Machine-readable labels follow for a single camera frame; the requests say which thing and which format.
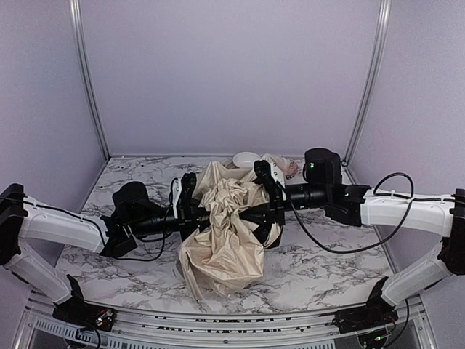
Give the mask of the beige folding umbrella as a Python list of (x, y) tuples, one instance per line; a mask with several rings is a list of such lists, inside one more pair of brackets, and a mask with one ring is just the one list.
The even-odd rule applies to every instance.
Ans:
[(228, 169), (211, 161), (197, 176), (193, 191), (207, 211), (209, 226), (196, 228), (179, 248), (179, 271), (196, 300), (213, 291), (228, 296), (247, 287), (264, 274), (264, 250), (275, 243), (283, 226), (273, 222), (260, 241), (254, 222), (240, 214), (268, 204), (270, 196), (251, 169)]

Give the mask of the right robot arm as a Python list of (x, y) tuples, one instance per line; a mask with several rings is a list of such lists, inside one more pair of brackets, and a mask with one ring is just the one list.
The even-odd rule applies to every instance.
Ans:
[(345, 185), (340, 157), (326, 148), (304, 154), (299, 185), (285, 185), (284, 174), (272, 161), (256, 160), (255, 182), (269, 196), (266, 204), (253, 206), (240, 218), (259, 226), (259, 237), (273, 223), (283, 224), (286, 212), (322, 208), (326, 217), (343, 225), (392, 226), (422, 230), (440, 236), (440, 242), (415, 263), (378, 281), (360, 307), (339, 310), (333, 324), (340, 333), (381, 326), (398, 319), (395, 307), (411, 295), (434, 286), (446, 277), (464, 274), (464, 189), (441, 196), (381, 190), (379, 186)]

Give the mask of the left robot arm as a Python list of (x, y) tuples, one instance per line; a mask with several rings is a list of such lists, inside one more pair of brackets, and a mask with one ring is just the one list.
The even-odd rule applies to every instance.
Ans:
[(114, 309), (88, 303), (77, 280), (59, 272), (29, 244), (37, 239), (86, 249), (99, 256), (127, 260), (139, 242), (165, 242), (170, 233), (186, 239), (209, 227), (209, 215), (193, 198), (193, 186), (175, 180), (167, 207), (151, 201), (144, 183), (124, 184), (113, 196), (111, 216), (87, 217), (27, 196), (13, 183), (1, 193), (1, 265), (34, 286), (54, 304), (54, 318), (109, 332)]

